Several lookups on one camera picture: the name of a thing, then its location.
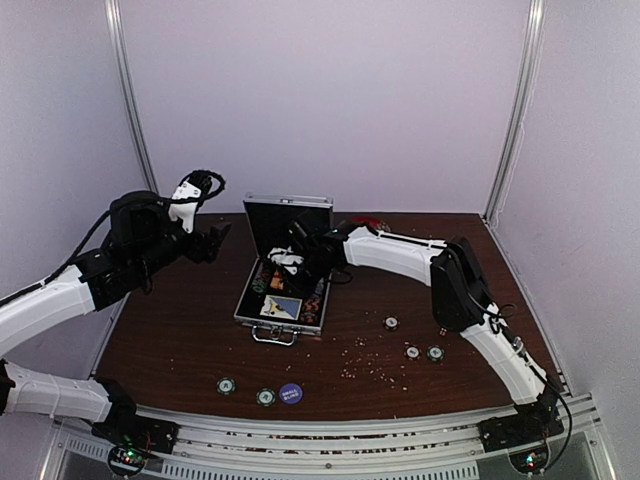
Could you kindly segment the green poker chip front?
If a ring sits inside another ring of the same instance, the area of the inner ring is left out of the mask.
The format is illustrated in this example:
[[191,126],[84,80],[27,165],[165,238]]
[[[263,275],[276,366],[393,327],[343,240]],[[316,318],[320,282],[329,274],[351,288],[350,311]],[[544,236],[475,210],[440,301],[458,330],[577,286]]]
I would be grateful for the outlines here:
[[263,407],[273,405],[276,400],[277,395],[272,389],[263,388],[256,393],[256,402]]

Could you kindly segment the red card deck box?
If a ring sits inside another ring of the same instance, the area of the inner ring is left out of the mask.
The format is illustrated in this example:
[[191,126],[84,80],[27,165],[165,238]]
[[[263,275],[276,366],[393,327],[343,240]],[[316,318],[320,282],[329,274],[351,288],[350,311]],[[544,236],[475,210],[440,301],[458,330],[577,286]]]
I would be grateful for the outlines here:
[[280,270],[276,270],[270,281],[270,288],[277,291],[285,291],[287,289],[286,280]]

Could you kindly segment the chip row in case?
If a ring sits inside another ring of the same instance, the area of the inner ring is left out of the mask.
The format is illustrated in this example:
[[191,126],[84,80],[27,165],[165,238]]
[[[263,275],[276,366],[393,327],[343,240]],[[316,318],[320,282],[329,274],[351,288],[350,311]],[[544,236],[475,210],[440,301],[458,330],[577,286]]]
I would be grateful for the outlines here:
[[265,294],[270,287],[271,278],[271,270],[269,268],[266,268],[264,265],[260,265],[251,280],[251,290],[257,294]]
[[311,295],[304,300],[300,316],[303,325],[318,326],[321,324],[327,298],[327,288],[328,281],[321,279]]

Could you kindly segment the aluminium frame post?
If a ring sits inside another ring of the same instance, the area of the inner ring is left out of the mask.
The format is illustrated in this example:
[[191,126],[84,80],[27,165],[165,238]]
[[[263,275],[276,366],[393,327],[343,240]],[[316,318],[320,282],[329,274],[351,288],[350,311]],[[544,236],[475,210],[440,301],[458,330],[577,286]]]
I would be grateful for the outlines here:
[[546,2],[543,0],[531,0],[529,2],[511,113],[498,167],[484,212],[484,220],[489,226],[495,226],[498,222],[499,212],[506,198],[511,172],[516,161],[523,121],[531,97],[540,54],[545,7]]
[[140,168],[145,186],[157,193],[159,191],[156,176],[151,165],[142,121],[136,101],[133,78],[126,48],[124,25],[122,21],[121,2],[104,1],[107,28],[115,57],[120,89],[124,102],[124,111],[133,142],[135,158]]

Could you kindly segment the green poker chip left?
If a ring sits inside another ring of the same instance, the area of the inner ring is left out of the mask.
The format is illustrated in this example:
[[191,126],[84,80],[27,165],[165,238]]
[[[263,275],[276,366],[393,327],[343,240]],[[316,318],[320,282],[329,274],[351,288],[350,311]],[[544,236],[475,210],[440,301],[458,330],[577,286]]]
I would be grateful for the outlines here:
[[231,377],[222,377],[217,381],[216,389],[221,395],[231,395],[236,392],[236,382]]

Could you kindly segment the green poker chip right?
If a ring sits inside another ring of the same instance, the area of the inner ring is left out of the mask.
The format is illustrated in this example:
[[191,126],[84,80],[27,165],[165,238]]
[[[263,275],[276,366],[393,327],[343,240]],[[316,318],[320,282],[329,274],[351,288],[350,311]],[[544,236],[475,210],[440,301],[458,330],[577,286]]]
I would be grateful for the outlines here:
[[439,345],[431,345],[427,348],[426,354],[429,360],[433,362],[441,362],[444,359],[445,351]]

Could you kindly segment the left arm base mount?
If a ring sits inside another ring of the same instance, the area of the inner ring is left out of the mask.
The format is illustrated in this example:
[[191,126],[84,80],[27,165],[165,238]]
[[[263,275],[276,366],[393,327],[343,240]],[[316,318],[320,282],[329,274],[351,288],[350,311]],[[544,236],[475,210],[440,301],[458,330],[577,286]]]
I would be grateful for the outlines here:
[[111,444],[106,464],[120,478],[140,474],[150,462],[171,454],[179,426],[175,422],[140,415],[129,419],[90,422],[91,433]]

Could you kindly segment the right aluminium frame post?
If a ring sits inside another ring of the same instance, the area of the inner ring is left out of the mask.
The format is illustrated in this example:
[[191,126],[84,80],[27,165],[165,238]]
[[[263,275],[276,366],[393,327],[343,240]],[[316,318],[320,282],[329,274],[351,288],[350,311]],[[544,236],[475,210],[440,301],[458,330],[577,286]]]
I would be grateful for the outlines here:
[[540,54],[545,7],[546,2],[543,0],[531,0],[529,2],[511,113],[498,167],[484,212],[484,220],[489,226],[495,226],[498,222],[499,212],[506,198],[511,172],[516,161],[523,121],[531,97]]

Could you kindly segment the green poker chip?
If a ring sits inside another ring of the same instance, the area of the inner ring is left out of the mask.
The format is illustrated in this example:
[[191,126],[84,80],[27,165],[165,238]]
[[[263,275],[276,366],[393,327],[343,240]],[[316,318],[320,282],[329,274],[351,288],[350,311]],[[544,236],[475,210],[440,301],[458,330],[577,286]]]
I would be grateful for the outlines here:
[[431,345],[427,348],[426,354],[429,360],[433,362],[441,362],[444,359],[445,351],[439,345]]
[[263,388],[256,393],[256,402],[263,407],[273,405],[276,400],[277,395],[272,389]]
[[221,395],[231,395],[236,392],[236,382],[231,377],[222,377],[217,381],[216,389]]

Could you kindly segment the blue yellow card deck box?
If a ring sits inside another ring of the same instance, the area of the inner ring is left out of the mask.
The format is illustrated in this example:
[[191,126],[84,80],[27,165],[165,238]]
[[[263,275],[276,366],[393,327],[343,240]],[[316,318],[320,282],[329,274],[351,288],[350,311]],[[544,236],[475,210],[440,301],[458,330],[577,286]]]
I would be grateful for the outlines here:
[[292,297],[266,295],[260,315],[268,318],[297,320],[302,308],[302,300]]

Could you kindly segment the aluminium poker case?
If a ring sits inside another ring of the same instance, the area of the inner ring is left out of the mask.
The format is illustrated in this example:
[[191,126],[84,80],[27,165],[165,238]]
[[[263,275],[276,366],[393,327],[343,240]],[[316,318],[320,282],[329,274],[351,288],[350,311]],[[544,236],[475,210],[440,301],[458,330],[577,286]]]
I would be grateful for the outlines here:
[[268,318],[260,315],[260,309],[266,295],[298,298],[303,302],[310,295],[295,295],[288,288],[285,291],[268,288],[265,294],[254,293],[251,280],[260,265],[271,270],[272,276],[284,269],[267,260],[267,254],[274,247],[291,247],[293,252],[304,257],[303,249],[311,245],[310,237],[323,233],[333,225],[333,199],[317,196],[260,195],[248,193],[243,200],[250,233],[253,239],[256,259],[245,283],[241,297],[234,312],[235,321],[251,329],[251,336],[257,343],[293,346],[301,335],[319,336],[322,333],[331,276],[328,281],[327,298],[322,322],[318,326],[303,325],[297,320]]

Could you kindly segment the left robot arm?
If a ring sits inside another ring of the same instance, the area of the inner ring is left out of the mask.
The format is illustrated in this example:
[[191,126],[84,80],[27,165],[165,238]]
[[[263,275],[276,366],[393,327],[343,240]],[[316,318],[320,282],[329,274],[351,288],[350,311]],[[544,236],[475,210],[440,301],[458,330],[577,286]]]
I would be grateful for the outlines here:
[[[95,249],[81,240],[70,257],[46,278],[1,301],[1,352],[68,320],[102,311],[140,290],[150,294],[153,277],[180,258],[212,263],[230,227],[203,232],[196,215],[226,187],[209,170],[187,174],[170,197],[150,190],[127,193],[111,202],[88,231],[109,230]],[[1,362],[1,411],[78,418],[104,424],[123,444],[144,433],[136,404],[111,380],[73,380]]]

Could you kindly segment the chip row in case right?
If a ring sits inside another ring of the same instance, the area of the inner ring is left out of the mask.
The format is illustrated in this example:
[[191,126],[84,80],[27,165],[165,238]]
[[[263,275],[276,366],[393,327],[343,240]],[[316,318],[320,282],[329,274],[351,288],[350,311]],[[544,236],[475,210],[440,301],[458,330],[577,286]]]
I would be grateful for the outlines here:
[[311,295],[304,300],[300,316],[303,325],[318,326],[321,324],[327,298],[327,288],[328,281],[321,279]]

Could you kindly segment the black white poker chip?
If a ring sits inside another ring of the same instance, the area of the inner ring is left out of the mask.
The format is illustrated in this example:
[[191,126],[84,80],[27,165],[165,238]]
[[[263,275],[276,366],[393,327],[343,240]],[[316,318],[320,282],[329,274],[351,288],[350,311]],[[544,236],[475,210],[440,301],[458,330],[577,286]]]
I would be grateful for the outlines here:
[[421,357],[421,351],[415,345],[407,345],[404,350],[404,355],[409,360],[417,360]]

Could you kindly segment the purple small blind button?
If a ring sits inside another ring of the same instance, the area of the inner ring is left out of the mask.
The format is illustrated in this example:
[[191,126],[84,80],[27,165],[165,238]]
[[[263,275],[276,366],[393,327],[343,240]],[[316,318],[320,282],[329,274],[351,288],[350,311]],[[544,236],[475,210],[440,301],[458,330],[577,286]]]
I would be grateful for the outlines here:
[[287,405],[299,403],[304,395],[302,387],[297,383],[287,383],[279,390],[279,399]]

